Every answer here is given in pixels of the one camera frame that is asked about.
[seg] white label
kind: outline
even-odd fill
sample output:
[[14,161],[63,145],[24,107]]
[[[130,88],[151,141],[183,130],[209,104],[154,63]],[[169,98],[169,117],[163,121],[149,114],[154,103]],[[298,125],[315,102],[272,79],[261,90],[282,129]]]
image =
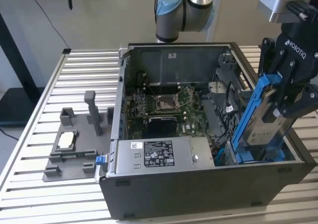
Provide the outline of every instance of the white label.
[[169,59],[175,59],[176,57],[177,57],[177,54],[176,54],[176,53],[168,54],[168,58],[169,58]]
[[289,39],[285,42],[285,45],[292,47],[292,49],[294,49],[296,53],[298,53],[303,58],[303,60],[305,60],[305,58],[307,57],[307,54],[301,48],[299,48],[297,44],[290,41]]
[[143,142],[131,142],[131,148],[132,149],[142,149]]
[[229,113],[231,111],[233,111],[233,106],[227,106],[226,112]]

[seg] white wall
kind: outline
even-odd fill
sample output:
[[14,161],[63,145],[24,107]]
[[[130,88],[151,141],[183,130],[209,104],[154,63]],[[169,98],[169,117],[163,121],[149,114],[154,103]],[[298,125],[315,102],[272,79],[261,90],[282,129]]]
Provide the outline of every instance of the white wall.
[[[73,0],[73,10],[67,0],[38,2],[72,49],[114,49],[156,40],[154,0]],[[258,44],[272,28],[256,2],[223,0],[215,40]],[[0,0],[0,12],[36,84],[45,86],[66,47],[63,41],[34,0]],[[205,40],[205,33],[180,33],[178,41]],[[0,68],[0,91],[21,86],[1,50]]]

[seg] metal slotted table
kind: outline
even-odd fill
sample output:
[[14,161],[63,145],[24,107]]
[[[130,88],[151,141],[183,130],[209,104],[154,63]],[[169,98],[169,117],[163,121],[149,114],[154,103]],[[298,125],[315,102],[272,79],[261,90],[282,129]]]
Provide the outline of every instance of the metal slotted table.
[[[260,49],[241,50],[257,70]],[[300,184],[285,187],[267,207],[118,222],[112,220],[94,179],[43,182],[63,107],[88,113],[83,94],[96,91],[99,111],[114,106],[119,71],[116,50],[63,54],[29,123],[0,176],[0,223],[318,223],[318,168]],[[318,161],[318,113],[297,120],[294,129]]]

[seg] motherboard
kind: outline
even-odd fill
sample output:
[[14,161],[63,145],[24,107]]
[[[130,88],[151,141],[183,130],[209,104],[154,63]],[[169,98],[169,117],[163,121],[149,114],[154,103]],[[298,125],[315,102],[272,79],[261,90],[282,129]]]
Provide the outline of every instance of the motherboard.
[[190,85],[178,86],[172,94],[137,88],[126,96],[128,139],[191,136],[212,142],[201,94]]

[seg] barcode sticker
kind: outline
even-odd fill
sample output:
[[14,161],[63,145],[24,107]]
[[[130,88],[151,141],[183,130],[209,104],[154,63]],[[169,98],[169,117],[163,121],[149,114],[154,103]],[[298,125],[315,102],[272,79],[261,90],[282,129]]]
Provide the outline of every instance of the barcode sticker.
[[132,149],[142,149],[143,142],[131,142],[131,148]]
[[230,113],[230,112],[232,112],[234,109],[233,109],[233,106],[227,106],[225,110],[226,110],[227,113]]

